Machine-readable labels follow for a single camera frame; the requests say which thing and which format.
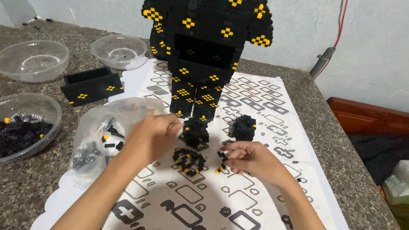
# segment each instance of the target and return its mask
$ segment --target bowl of black bricks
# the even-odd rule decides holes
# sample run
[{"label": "bowl of black bricks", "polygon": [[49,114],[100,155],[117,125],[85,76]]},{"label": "bowl of black bricks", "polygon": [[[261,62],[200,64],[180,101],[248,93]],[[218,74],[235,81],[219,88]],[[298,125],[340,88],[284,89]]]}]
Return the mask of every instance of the bowl of black bricks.
[{"label": "bowl of black bricks", "polygon": [[0,98],[0,163],[16,162],[42,151],[57,136],[61,106],[38,93]]}]

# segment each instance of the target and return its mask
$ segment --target hand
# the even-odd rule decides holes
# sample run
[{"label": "hand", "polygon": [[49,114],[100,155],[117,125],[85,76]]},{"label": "hand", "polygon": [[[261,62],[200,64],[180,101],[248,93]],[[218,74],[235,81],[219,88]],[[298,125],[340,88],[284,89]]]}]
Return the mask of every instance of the hand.
[{"label": "hand", "polygon": [[295,180],[285,166],[260,142],[238,141],[221,148],[232,151],[225,161],[234,173],[251,175],[283,187],[289,180]]},{"label": "hand", "polygon": [[145,167],[163,156],[172,147],[183,123],[173,113],[148,116],[129,132],[122,151],[124,161]]}]

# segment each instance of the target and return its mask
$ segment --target clear plastic bowl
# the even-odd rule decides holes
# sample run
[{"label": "clear plastic bowl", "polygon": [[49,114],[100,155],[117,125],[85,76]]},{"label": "clear plastic bowl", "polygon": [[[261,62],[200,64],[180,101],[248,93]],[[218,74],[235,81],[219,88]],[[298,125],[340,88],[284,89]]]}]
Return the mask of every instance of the clear plastic bowl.
[{"label": "clear plastic bowl", "polygon": [[36,119],[53,124],[51,130],[37,143],[11,156],[0,158],[2,162],[15,162],[30,157],[43,150],[60,131],[61,106],[53,98],[39,93],[20,93],[0,98],[0,118],[16,115],[32,115]]},{"label": "clear plastic bowl", "polygon": [[0,73],[18,81],[50,81],[68,65],[68,48],[55,41],[27,41],[0,51]]},{"label": "clear plastic bowl", "polygon": [[121,70],[134,70],[144,62],[146,43],[128,35],[111,35],[96,40],[91,52],[105,65]]}]

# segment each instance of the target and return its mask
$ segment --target gray pipe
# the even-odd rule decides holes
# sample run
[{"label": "gray pipe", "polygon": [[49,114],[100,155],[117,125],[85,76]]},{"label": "gray pipe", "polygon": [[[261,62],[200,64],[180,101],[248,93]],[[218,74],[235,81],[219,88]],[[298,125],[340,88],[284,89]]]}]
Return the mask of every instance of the gray pipe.
[{"label": "gray pipe", "polygon": [[335,52],[335,48],[334,47],[329,47],[324,52],[323,55],[318,55],[317,56],[318,62],[315,64],[315,66],[310,71],[310,75],[311,75],[312,78],[314,78],[315,76],[317,76],[319,74],[319,72],[322,70],[322,68],[324,68],[327,61],[332,57],[334,52]]}]

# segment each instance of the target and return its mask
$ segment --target speckled countertop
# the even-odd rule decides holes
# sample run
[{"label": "speckled countertop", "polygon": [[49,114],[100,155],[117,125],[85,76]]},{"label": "speckled countertop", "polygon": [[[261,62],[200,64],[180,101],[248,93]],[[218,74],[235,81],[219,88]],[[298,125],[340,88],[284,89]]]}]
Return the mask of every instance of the speckled countertop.
[{"label": "speckled countertop", "polygon": [[[70,49],[70,63],[64,74],[71,74],[103,66],[93,57],[90,47],[96,39],[109,34],[67,23],[36,20],[18,29],[0,26],[0,50],[29,40],[61,42]],[[283,79],[350,229],[399,229],[352,144],[306,72],[244,59],[240,60],[237,71]],[[57,100],[63,110],[61,131],[47,151],[21,162],[0,165],[2,230],[30,229],[44,212],[47,198],[58,188],[60,177],[67,171],[80,117],[104,102],[72,108],[60,91],[63,84],[62,77],[46,83],[23,83],[0,75],[0,97],[21,92],[43,93]]]}]

